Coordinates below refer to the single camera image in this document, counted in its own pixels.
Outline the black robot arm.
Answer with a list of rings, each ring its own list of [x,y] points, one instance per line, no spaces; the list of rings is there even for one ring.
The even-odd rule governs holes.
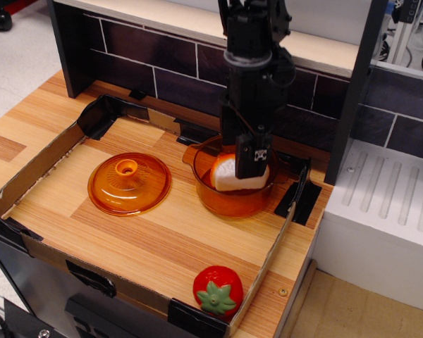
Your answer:
[[[219,13],[229,67],[220,99],[222,142],[235,148],[237,178],[260,177],[272,154],[274,115],[286,107],[296,76],[280,45],[292,18],[284,1],[220,1]]]

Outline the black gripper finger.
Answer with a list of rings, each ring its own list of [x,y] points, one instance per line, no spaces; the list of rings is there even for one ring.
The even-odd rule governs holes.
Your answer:
[[[222,144],[227,147],[234,146],[238,155],[243,154],[247,130],[237,113],[228,104],[223,104],[221,107],[220,126]]]
[[[250,132],[236,137],[235,174],[238,179],[261,177],[272,153],[272,136]]]

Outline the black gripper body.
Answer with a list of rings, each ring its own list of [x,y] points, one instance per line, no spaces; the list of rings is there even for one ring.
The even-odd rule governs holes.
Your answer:
[[[226,91],[220,98],[221,106],[228,104],[247,132],[268,134],[274,113],[287,104],[288,88],[295,76],[290,59],[275,59],[263,68],[232,67]]]

